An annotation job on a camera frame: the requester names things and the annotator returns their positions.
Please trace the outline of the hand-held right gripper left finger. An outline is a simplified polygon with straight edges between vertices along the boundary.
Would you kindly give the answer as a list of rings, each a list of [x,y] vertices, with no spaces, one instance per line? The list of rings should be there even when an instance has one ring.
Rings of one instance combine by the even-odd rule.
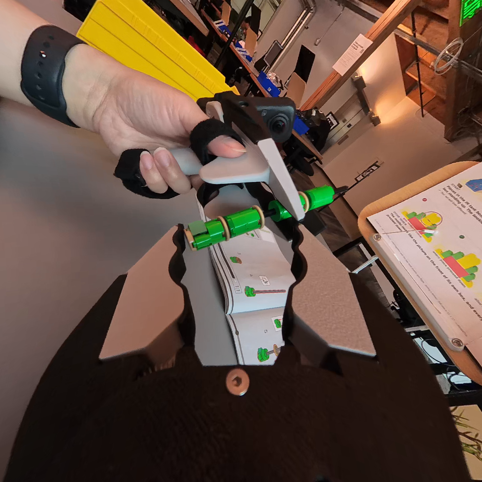
[[[140,354],[173,361],[180,348],[194,343],[194,316],[182,283],[185,248],[184,226],[175,225],[128,270],[100,360]]]

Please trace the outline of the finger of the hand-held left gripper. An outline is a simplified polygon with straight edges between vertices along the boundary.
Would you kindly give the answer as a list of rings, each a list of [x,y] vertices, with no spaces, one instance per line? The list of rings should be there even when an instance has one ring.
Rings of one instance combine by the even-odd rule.
[[[251,196],[245,184],[202,183],[197,189],[197,203],[201,220],[233,214],[253,205],[261,206],[259,200]]]
[[[297,221],[305,217],[300,195],[295,188],[292,178],[287,171],[275,142],[270,139],[260,140],[257,143],[269,167],[268,180],[264,181],[280,204]]]

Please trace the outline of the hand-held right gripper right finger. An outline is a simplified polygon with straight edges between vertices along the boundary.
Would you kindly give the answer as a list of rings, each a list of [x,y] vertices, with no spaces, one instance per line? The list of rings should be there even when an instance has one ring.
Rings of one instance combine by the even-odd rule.
[[[292,274],[283,339],[310,364],[335,352],[375,358],[373,345],[349,271],[304,225],[292,238]]]

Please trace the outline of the green toy bamboo stalk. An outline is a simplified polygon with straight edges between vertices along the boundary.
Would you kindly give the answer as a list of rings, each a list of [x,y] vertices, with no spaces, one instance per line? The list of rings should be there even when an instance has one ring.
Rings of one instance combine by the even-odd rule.
[[[350,190],[348,186],[334,188],[324,185],[299,191],[298,196],[304,212],[302,221],[307,221],[311,212],[329,206],[348,190]],[[184,229],[184,235],[189,248],[192,251],[199,251],[257,229],[263,229],[269,218],[275,223],[281,223],[293,219],[293,216],[280,201],[274,198],[268,201],[265,209],[253,205],[233,214],[220,215],[215,219],[191,222]]]

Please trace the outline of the person's left hand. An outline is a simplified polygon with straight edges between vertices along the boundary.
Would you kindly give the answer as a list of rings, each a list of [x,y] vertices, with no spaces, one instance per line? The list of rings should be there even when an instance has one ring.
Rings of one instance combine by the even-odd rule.
[[[188,146],[192,130],[208,119],[189,96],[85,44],[65,57],[62,90],[70,120],[99,134],[116,157],[147,149],[137,164],[151,191],[185,194],[202,185],[170,152]]]

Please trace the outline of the black bag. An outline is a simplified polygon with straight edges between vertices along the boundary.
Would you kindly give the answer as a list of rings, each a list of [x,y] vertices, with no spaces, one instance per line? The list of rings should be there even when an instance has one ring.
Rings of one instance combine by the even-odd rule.
[[[327,117],[317,108],[297,111],[300,119],[309,128],[307,137],[313,146],[321,152],[328,139],[331,124]]]

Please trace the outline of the white instruction booklet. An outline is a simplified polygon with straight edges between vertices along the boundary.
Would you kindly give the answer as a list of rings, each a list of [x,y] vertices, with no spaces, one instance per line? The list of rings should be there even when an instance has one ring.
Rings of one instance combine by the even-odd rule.
[[[207,248],[225,297],[225,314],[240,365],[273,365],[294,283],[291,265],[264,227]]]

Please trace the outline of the yellow plastic bin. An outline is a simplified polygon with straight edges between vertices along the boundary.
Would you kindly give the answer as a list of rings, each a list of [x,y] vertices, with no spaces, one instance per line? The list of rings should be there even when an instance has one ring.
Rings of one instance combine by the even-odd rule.
[[[195,101],[232,91],[224,76],[143,1],[96,1],[76,36]]]

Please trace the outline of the wooden board with instruction sheet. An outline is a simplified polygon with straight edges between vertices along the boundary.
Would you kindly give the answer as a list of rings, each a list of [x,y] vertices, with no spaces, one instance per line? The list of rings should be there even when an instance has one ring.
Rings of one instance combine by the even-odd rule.
[[[481,385],[481,162],[449,164],[372,202],[358,228],[448,357]]]

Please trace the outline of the white paper notice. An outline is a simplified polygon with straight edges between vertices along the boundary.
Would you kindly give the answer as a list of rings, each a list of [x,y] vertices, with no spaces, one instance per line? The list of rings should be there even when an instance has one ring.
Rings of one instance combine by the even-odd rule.
[[[341,76],[345,75],[372,43],[373,42],[363,34],[359,34],[341,57],[335,62],[333,65],[334,71]]]

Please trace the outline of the black wrist watch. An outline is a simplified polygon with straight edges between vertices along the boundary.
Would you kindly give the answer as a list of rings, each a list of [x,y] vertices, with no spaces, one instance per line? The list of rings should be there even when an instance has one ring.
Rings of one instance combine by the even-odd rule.
[[[65,57],[85,42],[54,25],[36,28],[29,36],[21,61],[21,90],[30,103],[46,116],[78,128],[67,115],[62,81]]]

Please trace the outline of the green exit sign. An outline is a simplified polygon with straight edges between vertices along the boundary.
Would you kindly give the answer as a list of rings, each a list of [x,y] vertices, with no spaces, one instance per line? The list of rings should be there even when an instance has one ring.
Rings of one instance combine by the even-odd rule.
[[[459,26],[473,18],[481,10],[481,1],[460,1]]]

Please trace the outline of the wooden post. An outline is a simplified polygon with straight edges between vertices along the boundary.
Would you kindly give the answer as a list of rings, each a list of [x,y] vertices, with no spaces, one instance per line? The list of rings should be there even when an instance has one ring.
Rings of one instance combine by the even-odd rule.
[[[393,33],[393,31],[410,16],[411,12],[421,1],[394,1],[383,15],[374,23],[364,35],[373,43],[361,57],[354,63],[345,75],[340,75],[334,69],[321,85],[312,93],[308,100],[301,106],[301,110],[308,110],[316,105],[324,105],[357,71],[357,69],[371,56],[372,53]]]

